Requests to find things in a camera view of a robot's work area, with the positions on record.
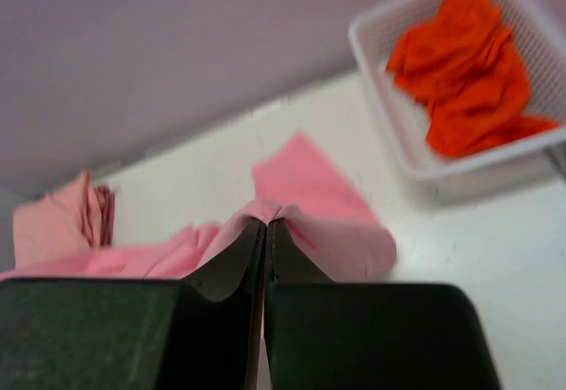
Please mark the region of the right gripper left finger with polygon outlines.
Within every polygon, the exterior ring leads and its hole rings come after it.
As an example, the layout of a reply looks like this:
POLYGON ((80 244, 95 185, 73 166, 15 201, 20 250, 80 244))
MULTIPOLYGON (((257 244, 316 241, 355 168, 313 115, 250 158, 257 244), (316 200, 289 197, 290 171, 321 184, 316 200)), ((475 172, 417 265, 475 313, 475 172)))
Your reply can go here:
POLYGON ((236 239, 182 281, 189 302, 254 300, 262 277, 265 225, 249 218, 236 239))

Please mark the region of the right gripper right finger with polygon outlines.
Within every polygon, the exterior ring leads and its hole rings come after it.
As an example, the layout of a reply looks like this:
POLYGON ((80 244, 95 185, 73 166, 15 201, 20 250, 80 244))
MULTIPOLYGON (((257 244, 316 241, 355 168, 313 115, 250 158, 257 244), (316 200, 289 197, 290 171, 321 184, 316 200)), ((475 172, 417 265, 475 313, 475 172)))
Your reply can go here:
POLYGON ((295 243, 283 218, 268 226, 264 271, 269 285, 333 283, 295 243))

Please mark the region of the pink t shirt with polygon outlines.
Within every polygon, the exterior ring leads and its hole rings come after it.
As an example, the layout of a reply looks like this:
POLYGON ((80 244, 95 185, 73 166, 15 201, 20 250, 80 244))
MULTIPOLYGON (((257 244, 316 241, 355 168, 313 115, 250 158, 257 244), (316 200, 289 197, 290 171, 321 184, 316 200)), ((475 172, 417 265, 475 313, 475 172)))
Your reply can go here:
POLYGON ((164 243, 100 249, 7 271, 1 278, 180 279, 226 251, 250 219, 265 225, 282 220, 301 252, 332 279, 360 280, 393 269, 393 235, 306 135, 295 134, 255 164, 252 178, 254 200, 224 224, 188 226, 164 243))

